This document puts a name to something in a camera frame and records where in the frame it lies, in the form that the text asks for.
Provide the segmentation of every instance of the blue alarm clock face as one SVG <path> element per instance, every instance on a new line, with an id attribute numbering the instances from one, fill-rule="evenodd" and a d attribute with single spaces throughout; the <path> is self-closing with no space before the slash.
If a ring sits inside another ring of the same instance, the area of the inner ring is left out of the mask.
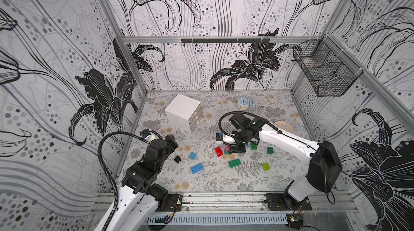
<path id="1" fill-rule="evenodd" d="M 238 103 L 241 105 L 248 105 L 250 103 L 249 99 L 246 97 L 239 98 Z"/>

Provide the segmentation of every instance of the red block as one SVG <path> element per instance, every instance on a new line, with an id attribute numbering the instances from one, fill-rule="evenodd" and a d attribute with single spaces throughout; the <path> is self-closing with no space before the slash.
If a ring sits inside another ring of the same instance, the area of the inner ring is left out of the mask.
<path id="1" fill-rule="evenodd" d="M 217 156 L 222 156 L 223 155 L 223 151 L 221 150 L 220 147 L 216 147 L 214 150 L 216 151 Z"/>

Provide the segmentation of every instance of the alarm clock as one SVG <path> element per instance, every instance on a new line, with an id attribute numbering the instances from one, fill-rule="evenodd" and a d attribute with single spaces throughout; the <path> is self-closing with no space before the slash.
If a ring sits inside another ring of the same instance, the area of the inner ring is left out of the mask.
<path id="1" fill-rule="evenodd" d="M 250 98 L 240 97 L 237 100 L 236 107 L 239 110 L 245 111 L 245 110 L 249 109 L 250 105 L 252 105 L 252 104 L 253 104 L 253 101 Z"/>

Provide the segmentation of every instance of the blue block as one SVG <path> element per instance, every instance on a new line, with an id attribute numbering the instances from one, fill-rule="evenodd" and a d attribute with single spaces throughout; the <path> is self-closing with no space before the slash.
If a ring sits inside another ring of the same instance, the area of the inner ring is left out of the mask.
<path id="1" fill-rule="evenodd" d="M 199 163 L 198 165 L 195 165 L 195 166 L 191 167 L 191 172 L 193 174 L 198 173 L 198 172 L 200 172 L 202 170 L 204 170 L 204 167 L 203 167 L 203 165 L 201 163 Z"/>
<path id="2" fill-rule="evenodd" d="M 195 157 L 197 156 L 196 153 L 191 152 L 190 155 L 188 156 L 190 159 L 194 160 Z"/>

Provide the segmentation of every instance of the small drawer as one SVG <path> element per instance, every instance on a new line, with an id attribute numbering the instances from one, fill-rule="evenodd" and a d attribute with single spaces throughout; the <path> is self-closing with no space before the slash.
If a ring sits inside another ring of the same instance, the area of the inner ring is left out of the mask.
<path id="1" fill-rule="evenodd" d="M 193 132 L 195 127 L 197 127 L 197 125 L 200 122 L 202 117 L 203 117 L 203 112 L 201 111 L 200 114 L 199 114 L 199 118 L 197 120 L 194 120 L 193 125 L 190 125 L 191 132 Z"/>
<path id="2" fill-rule="evenodd" d="M 188 119 L 188 123 L 191 123 L 195 117 L 197 117 L 197 115 L 200 113 L 201 111 L 201 103 L 200 105 L 197 107 L 197 109 L 194 111 L 194 113 L 190 116 L 190 118 Z"/>

